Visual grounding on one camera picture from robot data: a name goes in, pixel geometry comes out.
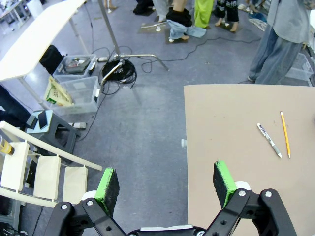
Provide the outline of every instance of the stool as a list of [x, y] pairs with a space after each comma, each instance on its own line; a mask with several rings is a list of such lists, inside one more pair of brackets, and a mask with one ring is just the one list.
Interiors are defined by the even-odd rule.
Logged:
[[[34, 112], [32, 115], [38, 118], [38, 115], [41, 112], [42, 111]], [[41, 129], [39, 127], [39, 121], [38, 121], [34, 129], [28, 128], [26, 129], [26, 132], [40, 139], [41, 141], [44, 141], [52, 146], [55, 146], [56, 148], [59, 148], [68, 153], [73, 153], [76, 136], [81, 136], [80, 131], [73, 128], [63, 119], [61, 119], [59, 116], [53, 114], [52, 110], [47, 110], [44, 112], [46, 113], [48, 125]], [[69, 131], [69, 136], [68, 136], [65, 146], [61, 145], [55, 137], [55, 134], [57, 130], [60, 129], [60, 126], [65, 128], [65, 130]]]

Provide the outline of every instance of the pen grip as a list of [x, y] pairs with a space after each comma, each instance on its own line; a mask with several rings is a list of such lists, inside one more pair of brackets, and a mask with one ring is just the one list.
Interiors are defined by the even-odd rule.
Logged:
[[273, 145], [272, 148], [275, 150], [276, 154], [279, 154], [279, 153], [280, 153], [280, 151], [279, 151], [279, 149], [277, 148], [276, 145]]

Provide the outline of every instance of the screw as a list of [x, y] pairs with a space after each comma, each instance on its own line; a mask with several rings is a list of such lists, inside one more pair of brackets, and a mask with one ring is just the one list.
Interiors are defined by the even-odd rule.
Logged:
[[199, 231], [196, 236], [203, 236], [204, 233], [204, 231]]
[[272, 193], [267, 191], [265, 195], [266, 195], [266, 197], [270, 198], [272, 196]]
[[246, 195], [246, 192], [244, 190], [241, 190], [238, 192], [238, 195], [240, 196], [245, 196]]

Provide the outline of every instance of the denim shirt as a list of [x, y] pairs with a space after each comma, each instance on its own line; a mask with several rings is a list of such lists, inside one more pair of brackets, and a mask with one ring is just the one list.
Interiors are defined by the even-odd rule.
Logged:
[[267, 22], [280, 38], [303, 43], [309, 41], [310, 14], [303, 0], [271, 0]]

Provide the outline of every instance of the storage box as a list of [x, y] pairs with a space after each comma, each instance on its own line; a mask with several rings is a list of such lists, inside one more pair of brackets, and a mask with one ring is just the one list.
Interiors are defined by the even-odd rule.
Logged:
[[286, 77], [307, 81], [312, 86], [309, 79], [311, 75], [313, 75], [313, 70], [309, 61], [304, 54], [299, 53]]
[[[90, 58], [91, 62], [89, 63], [88, 67], [82, 72], [82, 73], [77, 73], [77, 74], [70, 74], [65, 70], [65, 67], [67, 64], [69, 64], [71, 61], [79, 58]], [[91, 69], [97, 66], [97, 60], [96, 60], [96, 55], [91, 54], [91, 55], [74, 55], [74, 56], [66, 56], [63, 58], [55, 72], [53, 73], [53, 77], [56, 78], [60, 83], [61, 82], [66, 82], [66, 81], [71, 81], [71, 80], [76, 80], [80, 78], [86, 78], [91, 76]]]
[[98, 108], [100, 85], [98, 77], [87, 77], [60, 83], [70, 94], [74, 105], [59, 107], [51, 104], [51, 109], [58, 115], [70, 115], [96, 112]]

